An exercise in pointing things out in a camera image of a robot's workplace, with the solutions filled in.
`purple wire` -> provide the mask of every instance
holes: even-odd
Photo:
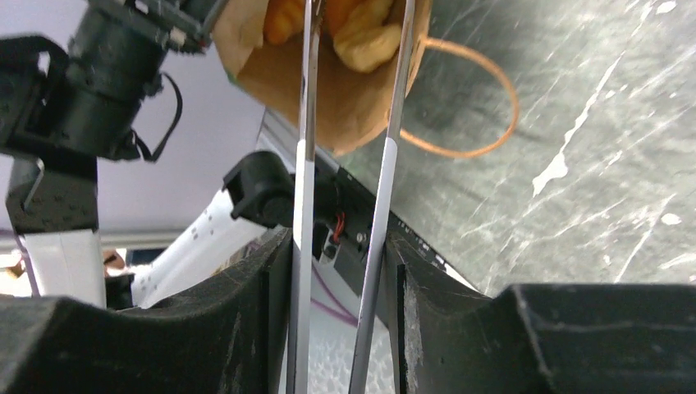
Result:
[[[332,316],[336,320],[341,320],[343,323],[348,324],[352,327],[358,327],[358,319],[354,318],[353,316],[346,316],[345,314],[342,314],[341,312],[331,308],[328,305],[325,305],[320,301],[315,300],[314,298],[312,299],[312,305],[318,307],[324,313],[328,314],[329,316]]]
[[[343,304],[336,298],[335,295],[329,290],[326,282],[322,279],[321,275],[319,275],[319,271],[317,270],[316,267],[312,264],[312,273],[314,274],[314,277],[317,278],[317,282],[319,282],[319,285],[322,287],[324,292],[327,294],[328,298],[331,299],[331,301],[340,309],[346,316],[349,318],[354,319],[356,322],[358,321],[358,318],[353,316],[353,314],[345,307]]]

